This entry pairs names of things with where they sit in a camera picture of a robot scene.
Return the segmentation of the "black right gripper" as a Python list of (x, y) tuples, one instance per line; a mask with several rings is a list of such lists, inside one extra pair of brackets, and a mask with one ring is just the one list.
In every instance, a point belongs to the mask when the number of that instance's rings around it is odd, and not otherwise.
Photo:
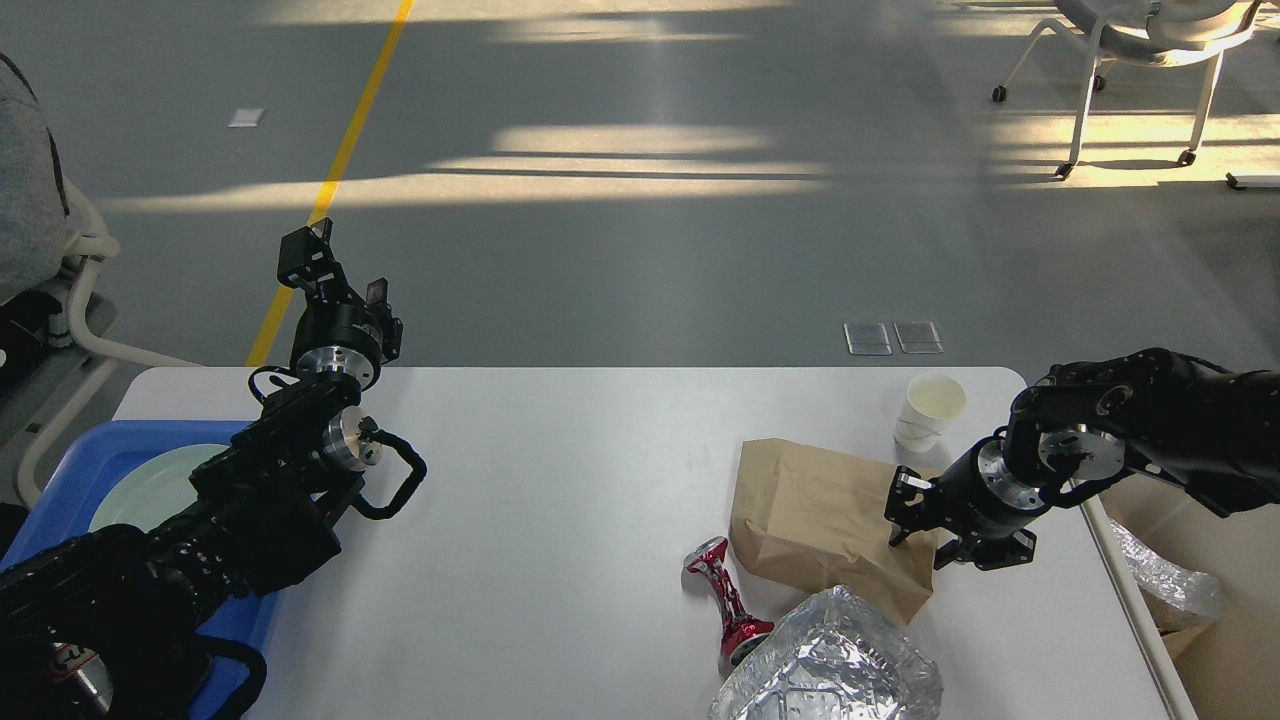
[(936, 551), (936, 571), (954, 562), (982, 571), (1032, 562), (1037, 536), (1020, 529), (1050, 506), (1037, 488), (1014, 477), (1004, 446), (1001, 436), (984, 438), (934, 480), (911, 468), (895, 468), (884, 503), (884, 519), (893, 527), (888, 547), (915, 532), (943, 528), (960, 538)]

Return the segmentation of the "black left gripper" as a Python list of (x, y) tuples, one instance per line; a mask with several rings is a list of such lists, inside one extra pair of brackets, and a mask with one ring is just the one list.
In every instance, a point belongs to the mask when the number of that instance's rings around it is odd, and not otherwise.
[(321, 218), (280, 238), (276, 278), (307, 302), (294, 332), (291, 370), (298, 378), (339, 372), (367, 389), (381, 365), (401, 356), (404, 327), (388, 301), (385, 277), (367, 284), (365, 306), (355, 304), (332, 232), (332, 218)]

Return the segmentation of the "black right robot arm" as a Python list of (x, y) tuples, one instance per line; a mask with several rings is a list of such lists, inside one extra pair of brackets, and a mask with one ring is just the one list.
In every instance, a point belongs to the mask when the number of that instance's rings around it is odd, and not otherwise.
[(1279, 378), (1146, 348), (1053, 365), (1007, 421), (933, 478), (900, 466), (884, 506), (890, 546), (942, 529), (934, 568), (1028, 564), (1030, 523), (1143, 475), (1220, 518), (1279, 498)]

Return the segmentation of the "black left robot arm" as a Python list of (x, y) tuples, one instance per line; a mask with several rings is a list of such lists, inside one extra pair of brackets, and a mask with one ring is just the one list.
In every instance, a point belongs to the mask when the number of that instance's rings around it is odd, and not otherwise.
[(261, 413), (191, 474), (195, 501), (152, 530), (68, 539), (3, 573), (5, 719), (187, 719), (218, 659), (246, 678), (212, 712), (241, 719), (268, 678), (262, 653), (202, 633), (229, 600), (300, 584), (340, 552), (355, 510), (399, 512), (428, 475), (412, 445), (360, 406), (401, 354), (385, 279), (358, 293), (323, 218), (282, 238), (279, 282), (306, 307)]

